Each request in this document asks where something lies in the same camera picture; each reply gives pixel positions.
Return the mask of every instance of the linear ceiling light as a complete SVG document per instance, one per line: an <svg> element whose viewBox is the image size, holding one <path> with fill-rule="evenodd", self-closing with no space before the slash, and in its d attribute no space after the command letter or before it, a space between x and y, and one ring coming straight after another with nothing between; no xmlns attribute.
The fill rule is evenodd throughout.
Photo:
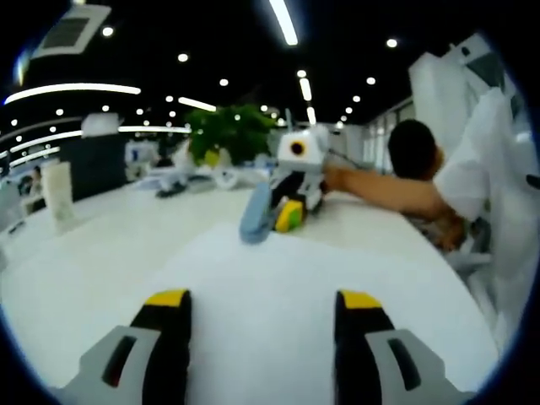
<svg viewBox="0 0 540 405"><path fill-rule="evenodd" d="M97 83L65 83L52 84L49 86L36 87L11 94L3 103L9 104L16 100L25 99L34 95L44 95L45 93L56 93L58 91L73 91L73 90L95 90L95 91L112 91L115 93L126 93L129 95L138 95L141 89L137 87L121 86L118 84L97 84Z"/></svg>
<svg viewBox="0 0 540 405"><path fill-rule="evenodd" d="M311 125L317 124L317 119L315 118L315 109L313 107L307 107L307 118L310 120Z"/></svg>
<svg viewBox="0 0 540 405"><path fill-rule="evenodd" d="M301 78L300 87L302 88L302 95L304 96L304 100L311 101L310 80L307 78Z"/></svg>
<svg viewBox="0 0 540 405"><path fill-rule="evenodd" d="M298 37L296 32L294 32L293 21L290 19L289 11L285 5L284 0L270 0L270 5L273 8L273 12L278 18L279 26L283 31L283 36L285 41L289 46L298 45Z"/></svg>
<svg viewBox="0 0 540 405"><path fill-rule="evenodd" d="M178 132L191 133L192 130L184 127L118 127L118 132Z"/></svg>
<svg viewBox="0 0 540 405"><path fill-rule="evenodd" d="M20 145L13 146L9 151L10 152L18 152L22 149L30 148L35 145L39 145L40 143L50 142L50 141L57 141L58 139L65 139L65 138L73 138L73 137L80 137L83 135L83 131L80 129L78 131L71 131L71 132L63 132L63 133L55 133L54 135L49 135L48 137L38 138L38 139L32 139L31 141L21 143Z"/></svg>
<svg viewBox="0 0 540 405"><path fill-rule="evenodd" d="M206 110L206 111L211 111L211 112L215 112L217 110L215 105L210 105L210 104L203 103L201 101L188 99L187 97L181 97L180 99L178 99L178 102L180 104L189 105L190 107L200 108L201 110Z"/></svg>
<svg viewBox="0 0 540 405"><path fill-rule="evenodd" d="M42 156L47 156L49 154L55 154L56 152L59 152L60 151L60 148L59 147L55 147L55 148L50 148L50 149L43 149L43 150L40 150L39 152L35 152L34 154L29 154L27 156L24 156L20 159L16 159L14 160L13 162L9 162L9 167L14 167L14 166L17 166L17 165L21 165L25 162L28 162L29 160L33 160L33 159L37 159L37 158L40 158Z"/></svg>

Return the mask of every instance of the potted plant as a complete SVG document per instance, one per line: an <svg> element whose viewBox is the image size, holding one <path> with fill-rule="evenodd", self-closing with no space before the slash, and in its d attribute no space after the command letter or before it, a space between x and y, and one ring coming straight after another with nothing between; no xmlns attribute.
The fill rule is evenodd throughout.
<svg viewBox="0 0 540 405"><path fill-rule="evenodd" d="M215 112L194 110L186 115L191 126L189 152L197 165L215 165L222 149L240 165L268 154L267 135L275 126L254 105L220 107Z"/></svg>

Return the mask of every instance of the white lab coat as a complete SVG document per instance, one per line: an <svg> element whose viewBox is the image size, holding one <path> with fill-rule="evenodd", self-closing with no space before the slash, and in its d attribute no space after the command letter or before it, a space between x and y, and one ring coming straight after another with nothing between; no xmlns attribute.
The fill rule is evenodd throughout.
<svg viewBox="0 0 540 405"><path fill-rule="evenodd" d="M490 201L492 261L480 271L487 275L484 287L493 299L492 327L501 350L508 348L519 327L540 255L540 191L525 182L526 173L537 176L536 155L530 133L529 145L517 148L517 141L510 103L500 89L491 89L434 178L442 198L465 219L476 219ZM522 167L525 160L531 167Z"/></svg>

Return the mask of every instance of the air vent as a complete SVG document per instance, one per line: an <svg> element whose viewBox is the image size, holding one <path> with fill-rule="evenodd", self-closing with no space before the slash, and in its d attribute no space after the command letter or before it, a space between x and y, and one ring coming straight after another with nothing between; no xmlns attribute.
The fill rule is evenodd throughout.
<svg viewBox="0 0 540 405"><path fill-rule="evenodd" d="M106 6L74 5L49 30L32 59L83 53L110 12L111 8Z"/></svg>

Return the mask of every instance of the black ceiling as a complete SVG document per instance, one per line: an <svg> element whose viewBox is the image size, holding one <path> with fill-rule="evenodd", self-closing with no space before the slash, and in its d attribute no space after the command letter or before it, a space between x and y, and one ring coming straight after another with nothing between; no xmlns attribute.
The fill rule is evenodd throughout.
<svg viewBox="0 0 540 405"><path fill-rule="evenodd" d="M213 105L272 105L282 114L288 107L295 120L306 121L299 69L308 73L319 122L337 122L352 106L348 122L365 123L411 95L407 69L415 59L426 51L445 53L478 22L471 9L467 18L461 7L447 2L286 0L299 37L299 44L289 47L268 0L87 3L112 7L105 24L114 35L98 33L83 55L32 61L23 88L11 78L14 58L24 44L39 42L69 4L33 8L16 32L4 29L2 96L73 82L125 84L142 93L67 92L20 100L0 109L2 135L13 131L14 118L23 127L57 118L57 108L64 116L83 116L102 105L120 112L128 125L141 125L143 119L182 125L189 107L176 102L180 96ZM386 47L388 38L396 38L398 47ZM183 52L190 59L179 63ZM376 78L374 86L365 82L369 76ZM222 78L229 86L219 86ZM166 103L166 95L175 102ZM361 96L360 103L353 103L354 95ZM146 110L144 116L135 114L137 108ZM169 111L176 118L170 119Z"/></svg>

